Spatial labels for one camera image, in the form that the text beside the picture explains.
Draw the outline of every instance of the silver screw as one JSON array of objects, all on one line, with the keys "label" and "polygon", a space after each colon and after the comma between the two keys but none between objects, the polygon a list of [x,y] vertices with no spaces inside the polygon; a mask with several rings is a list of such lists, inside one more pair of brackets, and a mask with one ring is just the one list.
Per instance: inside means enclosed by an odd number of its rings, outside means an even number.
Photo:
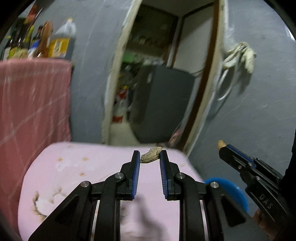
[{"label": "silver screw", "polygon": [[212,188],[217,188],[217,187],[219,187],[219,184],[217,183],[217,182],[211,182],[211,187]]},{"label": "silver screw", "polygon": [[121,179],[123,177],[124,177],[124,174],[121,173],[121,172],[118,172],[118,173],[115,174],[115,178],[117,178],[117,179]]},{"label": "silver screw", "polygon": [[82,183],[80,183],[80,186],[82,186],[83,188],[86,188],[89,185],[89,181],[83,181]]},{"label": "silver screw", "polygon": [[182,173],[182,172],[179,172],[176,174],[176,177],[179,178],[179,179],[183,179],[185,177],[185,174]]}]

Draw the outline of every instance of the blue plastic tub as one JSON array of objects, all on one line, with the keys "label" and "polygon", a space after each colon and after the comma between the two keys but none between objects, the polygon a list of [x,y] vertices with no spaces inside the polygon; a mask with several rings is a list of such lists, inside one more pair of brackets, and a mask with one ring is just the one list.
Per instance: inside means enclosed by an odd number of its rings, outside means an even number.
[{"label": "blue plastic tub", "polygon": [[238,185],[228,181],[227,179],[218,177],[213,177],[205,181],[206,184],[211,182],[219,183],[219,185],[221,185],[246,212],[249,212],[247,198]]}]

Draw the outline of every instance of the plastic jug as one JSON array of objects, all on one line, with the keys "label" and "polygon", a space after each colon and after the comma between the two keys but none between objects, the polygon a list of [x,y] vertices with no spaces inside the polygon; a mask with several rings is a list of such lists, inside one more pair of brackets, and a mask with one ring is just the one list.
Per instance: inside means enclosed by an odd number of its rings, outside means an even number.
[{"label": "plastic jug", "polygon": [[49,58],[63,58],[71,60],[76,40],[76,25],[69,18],[52,36],[49,45]]}]

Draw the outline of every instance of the table surface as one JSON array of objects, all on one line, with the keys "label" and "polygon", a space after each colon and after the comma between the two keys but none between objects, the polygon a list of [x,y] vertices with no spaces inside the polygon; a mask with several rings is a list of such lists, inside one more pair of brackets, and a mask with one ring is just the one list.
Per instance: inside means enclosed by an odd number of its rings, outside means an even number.
[{"label": "table surface", "polygon": [[[51,144],[24,177],[18,209],[21,238],[28,240],[44,215],[49,215],[80,182],[104,181],[131,160],[134,150],[142,155],[149,149],[75,142]],[[177,163],[180,171],[202,182],[182,152],[166,150],[169,160]],[[121,201],[121,218],[122,241],[179,239],[179,202],[164,198],[159,160],[140,165],[136,198],[132,202]]]}]

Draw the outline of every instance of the pink plaid cloth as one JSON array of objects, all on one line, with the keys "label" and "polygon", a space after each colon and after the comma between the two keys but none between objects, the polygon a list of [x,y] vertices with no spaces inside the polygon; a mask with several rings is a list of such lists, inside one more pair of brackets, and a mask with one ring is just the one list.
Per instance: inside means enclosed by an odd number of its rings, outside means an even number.
[{"label": "pink plaid cloth", "polygon": [[18,233],[24,175],[51,143],[69,141],[71,64],[33,59],[0,62],[0,209]]}]

